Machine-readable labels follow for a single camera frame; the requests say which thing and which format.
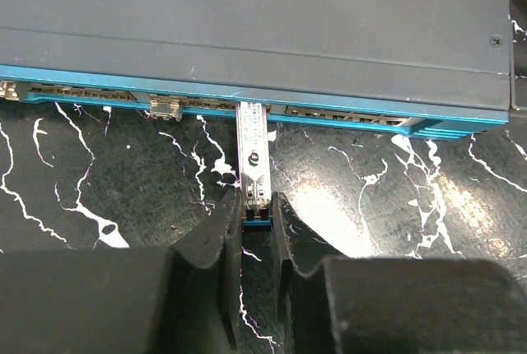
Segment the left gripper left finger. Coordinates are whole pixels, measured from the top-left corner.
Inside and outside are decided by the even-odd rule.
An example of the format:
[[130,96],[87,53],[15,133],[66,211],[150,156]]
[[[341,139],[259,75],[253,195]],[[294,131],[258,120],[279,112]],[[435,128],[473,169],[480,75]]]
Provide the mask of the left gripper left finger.
[[173,246],[172,350],[235,350],[240,328],[241,194],[230,189],[212,214]]

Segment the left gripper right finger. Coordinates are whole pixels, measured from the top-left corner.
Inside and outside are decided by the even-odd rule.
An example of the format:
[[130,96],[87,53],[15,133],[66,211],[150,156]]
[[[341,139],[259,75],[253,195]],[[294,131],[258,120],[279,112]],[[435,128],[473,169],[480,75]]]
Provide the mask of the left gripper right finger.
[[272,197],[277,321],[286,353],[334,353],[323,259],[340,255],[296,214],[284,193]]

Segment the silver SFP transceiver plug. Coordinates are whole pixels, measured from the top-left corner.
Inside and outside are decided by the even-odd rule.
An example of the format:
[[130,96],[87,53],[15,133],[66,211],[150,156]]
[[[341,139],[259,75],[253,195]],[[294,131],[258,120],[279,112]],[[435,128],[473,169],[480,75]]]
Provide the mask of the silver SFP transceiver plug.
[[273,191],[266,106],[261,103],[238,102],[236,130],[243,231],[271,231]]

